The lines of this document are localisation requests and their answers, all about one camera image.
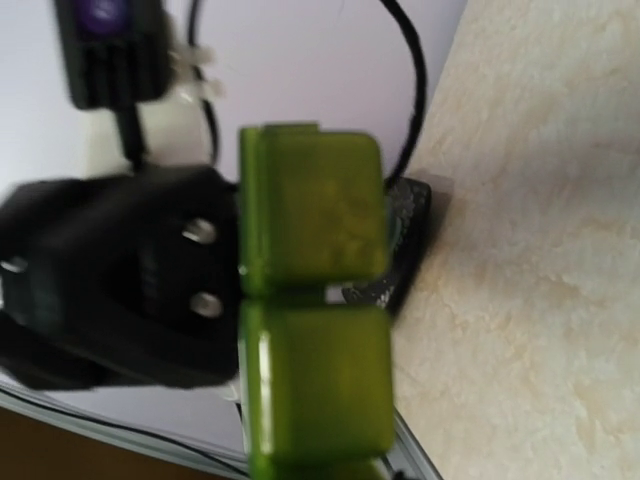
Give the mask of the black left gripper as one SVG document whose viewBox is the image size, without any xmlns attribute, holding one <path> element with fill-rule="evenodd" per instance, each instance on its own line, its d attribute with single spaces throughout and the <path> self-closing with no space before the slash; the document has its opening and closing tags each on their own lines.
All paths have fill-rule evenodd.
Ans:
<svg viewBox="0 0 640 480">
<path fill-rule="evenodd" d="M 207 166 L 26 183 L 1 204 L 1 367 L 40 391 L 238 372 L 238 212 Z"/>
</svg>

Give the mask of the green pill organizer box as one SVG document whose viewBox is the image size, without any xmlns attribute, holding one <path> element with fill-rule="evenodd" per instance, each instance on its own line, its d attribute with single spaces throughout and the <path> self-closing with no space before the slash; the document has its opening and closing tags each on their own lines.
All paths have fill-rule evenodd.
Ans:
<svg viewBox="0 0 640 480">
<path fill-rule="evenodd" d="M 239 361 L 254 479 L 373 479 L 394 441 L 390 319 L 332 286 L 390 263 L 381 153 L 313 124 L 239 133 Z"/>
</svg>

